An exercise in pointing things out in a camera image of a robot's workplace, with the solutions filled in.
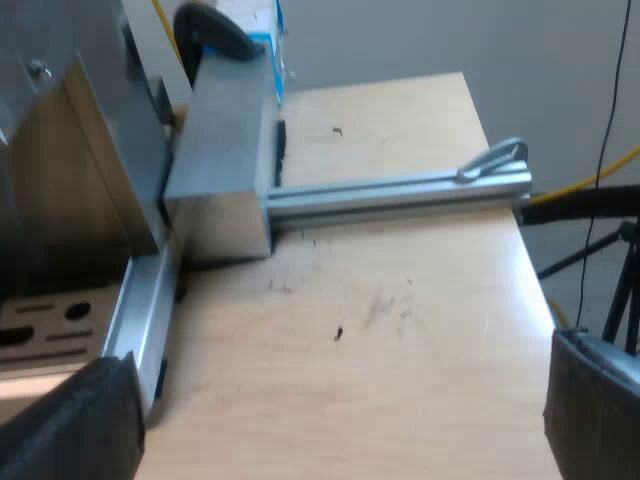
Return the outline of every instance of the yellow cable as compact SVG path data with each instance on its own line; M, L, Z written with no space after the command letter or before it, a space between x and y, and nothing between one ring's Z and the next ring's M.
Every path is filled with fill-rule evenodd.
M627 153L624 157L619 158L618 160L613 162L611 165L609 165L607 168L603 169L602 172L600 172L600 179L602 180L603 178L608 177L612 173L617 172L626 164L628 164L631 160L636 158L638 155L640 155L640 146L634 148L629 153ZM543 203L552 202L554 200L557 200L558 198L571 195L572 193L583 190L589 185L596 183L596 178L597 178L596 175L592 175L591 177L586 178L581 182L574 183L573 185L569 185L568 187L564 187L554 192L549 192L549 193L545 193L544 195L539 195L537 197L534 197L531 200L531 205L541 205Z
M547 295L545 295L545 299L547 300L549 307L551 307L551 310L555 314L560 328L571 328L569 320L567 319L567 315L564 313L564 310L562 310L562 307L558 304L558 302Z
M176 43L176 37L173 35L173 30L171 29L169 20L167 20L167 16L164 14L164 9L162 8L162 5L160 5L160 0L151 0L151 3L153 3L153 7L156 9L156 14L160 19L160 22L162 23L162 26L164 28L164 33L167 34L167 38L169 39L169 42L173 47L173 51L176 52L176 57L178 57L180 64L184 68L184 64L182 63L182 57L180 56L180 52L178 51L178 44Z

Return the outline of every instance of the white wall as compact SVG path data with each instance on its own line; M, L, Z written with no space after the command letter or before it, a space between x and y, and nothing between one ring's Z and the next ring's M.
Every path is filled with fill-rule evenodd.
M528 140L536 190L594 173L611 101L624 0L282 2L289 31L285 55L296 72L290 88L460 70L489 142L511 135ZM171 12L177 1L167 3ZM169 68L172 54L166 45L164 51L158 47L161 30L150 4L128 4L138 41L144 43L143 61L152 70L167 72L172 97L185 101L184 79L171 71L177 64ZM640 10L632 11L607 161L640 143L639 22ZM639 171L640 162L632 164L614 181L637 181ZM597 222L593 238L617 223ZM581 248L585 233L586 222L523 230L536 268ZM583 325L598 332L624 251L622 245L612 248L589 265ZM544 284L571 318L577 309L579 270L570 269Z

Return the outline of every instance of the metal bracket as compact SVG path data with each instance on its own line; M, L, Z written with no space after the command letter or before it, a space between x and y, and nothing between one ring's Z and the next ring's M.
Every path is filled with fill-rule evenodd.
M504 140L458 169L456 180L459 183L471 183L508 163L526 162L528 155L529 148L521 138Z

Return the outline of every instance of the screw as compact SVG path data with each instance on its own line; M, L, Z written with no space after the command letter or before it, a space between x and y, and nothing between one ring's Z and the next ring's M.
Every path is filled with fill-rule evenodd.
M29 74L34 80L48 80L53 76L53 73L51 73L47 64L37 58L31 60L28 69Z

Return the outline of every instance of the wooden table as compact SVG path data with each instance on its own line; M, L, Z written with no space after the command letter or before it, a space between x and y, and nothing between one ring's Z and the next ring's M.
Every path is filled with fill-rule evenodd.
M285 185L487 146L461 74L286 101ZM552 328L506 209L292 232L190 278L138 478L559 478Z

